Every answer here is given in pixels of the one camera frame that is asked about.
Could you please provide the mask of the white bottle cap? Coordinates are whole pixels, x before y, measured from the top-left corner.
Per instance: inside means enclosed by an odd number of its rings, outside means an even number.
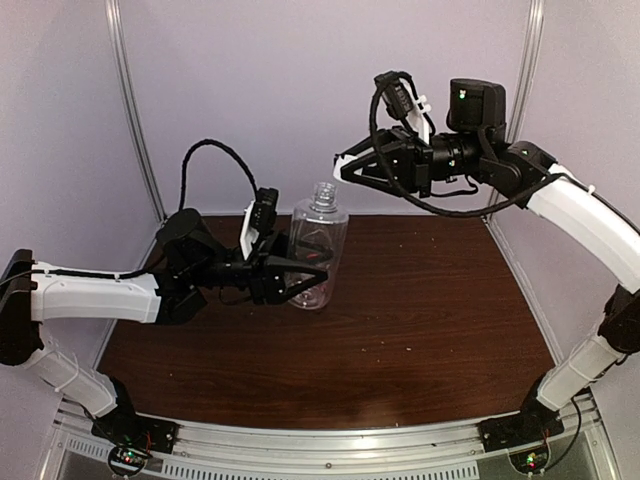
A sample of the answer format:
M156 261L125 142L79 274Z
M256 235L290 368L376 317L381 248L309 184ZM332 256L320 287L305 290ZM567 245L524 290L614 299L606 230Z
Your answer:
M342 169L349 166L351 163L358 159L357 156L349 154L338 154L334 157L334 166L332 175L333 178L339 182L347 183L345 175L342 173Z

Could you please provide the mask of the large clear plastic bottle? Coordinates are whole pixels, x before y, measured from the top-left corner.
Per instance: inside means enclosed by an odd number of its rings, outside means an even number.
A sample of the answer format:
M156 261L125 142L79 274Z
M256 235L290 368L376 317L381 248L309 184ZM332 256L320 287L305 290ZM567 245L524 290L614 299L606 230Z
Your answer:
M290 303L304 310L324 308L333 293L349 223L338 204L337 187L319 182L313 194L298 202L292 213L288 257L324 270L328 279L295 296Z

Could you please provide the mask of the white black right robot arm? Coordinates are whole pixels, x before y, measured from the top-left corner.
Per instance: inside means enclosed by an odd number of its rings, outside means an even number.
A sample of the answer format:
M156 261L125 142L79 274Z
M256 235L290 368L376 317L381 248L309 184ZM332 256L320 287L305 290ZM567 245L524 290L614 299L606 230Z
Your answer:
M385 72L374 84L369 135L335 157L338 180L446 216L435 205L433 184L470 178L494 188L502 201L464 211L464 218L517 206L558 227L617 279L596 330L535 382L517 413L497 420L519 440L533 441L578 393L638 352L639 230L549 153L527 141L506 140L506 92L500 84L453 79L443 133L408 73Z

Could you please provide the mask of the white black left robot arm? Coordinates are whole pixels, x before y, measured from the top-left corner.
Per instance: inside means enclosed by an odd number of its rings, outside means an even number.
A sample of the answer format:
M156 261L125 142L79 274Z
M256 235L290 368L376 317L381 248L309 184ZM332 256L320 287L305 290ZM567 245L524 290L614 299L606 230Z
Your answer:
M247 214L240 246L231 249L213 237L197 210L179 211L156 234L164 263L157 272L71 270L17 250L1 277L2 364L33 369L121 443L137 442L144 424L125 386L43 338L41 324L82 318L182 325L206 306L206 289L236 288L257 305L279 305L324 283L325 269L287 258L287 238L274 231L274 222L271 214Z

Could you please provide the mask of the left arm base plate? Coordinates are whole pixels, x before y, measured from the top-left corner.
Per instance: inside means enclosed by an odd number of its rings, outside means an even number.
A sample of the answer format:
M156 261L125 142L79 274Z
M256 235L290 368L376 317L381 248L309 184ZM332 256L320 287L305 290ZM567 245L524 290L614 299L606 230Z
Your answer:
M119 477L132 477L153 466L158 454L171 454L177 440L178 424L141 416L132 433L120 433L104 422L92 422L91 434L108 440L112 447L107 454L107 466Z

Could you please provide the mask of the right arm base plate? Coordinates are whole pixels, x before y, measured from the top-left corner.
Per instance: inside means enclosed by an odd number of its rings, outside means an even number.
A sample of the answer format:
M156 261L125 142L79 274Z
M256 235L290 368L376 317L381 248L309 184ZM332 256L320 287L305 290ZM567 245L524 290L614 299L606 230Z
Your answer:
M516 413L483 420L478 431L486 453L506 450L517 473L533 476L550 465L549 440L562 434L564 425L558 418L542 420Z

